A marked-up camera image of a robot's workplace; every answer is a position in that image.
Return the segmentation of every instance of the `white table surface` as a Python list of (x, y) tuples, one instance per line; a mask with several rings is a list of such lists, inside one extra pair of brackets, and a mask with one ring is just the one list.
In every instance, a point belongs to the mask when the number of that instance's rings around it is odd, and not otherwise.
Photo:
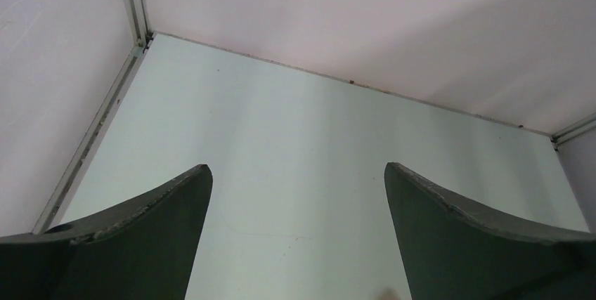
[(158, 35), (62, 223), (209, 165), (187, 299), (410, 299), (383, 171), (587, 230), (545, 136)]

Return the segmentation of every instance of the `pinkish white wall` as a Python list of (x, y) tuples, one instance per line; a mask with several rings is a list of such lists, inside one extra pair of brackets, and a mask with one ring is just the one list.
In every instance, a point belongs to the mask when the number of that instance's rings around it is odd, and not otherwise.
[(146, 0), (154, 30), (545, 133), (596, 112), (596, 0)]
[(33, 229), (132, 46), (122, 0), (0, 0), (0, 236)]

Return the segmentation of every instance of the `white surface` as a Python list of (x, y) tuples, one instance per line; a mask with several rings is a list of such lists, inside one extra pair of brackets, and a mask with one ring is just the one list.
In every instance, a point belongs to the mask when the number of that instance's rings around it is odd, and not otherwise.
[(154, 30), (553, 133), (596, 112), (596, 0), (147, 0)]
[(33, 229), (132, 46), (122, 0), (0, 0), (0, 236)]
[(559, 156), (586, 222), (596, 232), (596, 130), (563, 144)]
[(383, 172), (586, 230), (548, 138), (158, 36), (62, 222), (207, 163), (188, 299), (409, 299)]

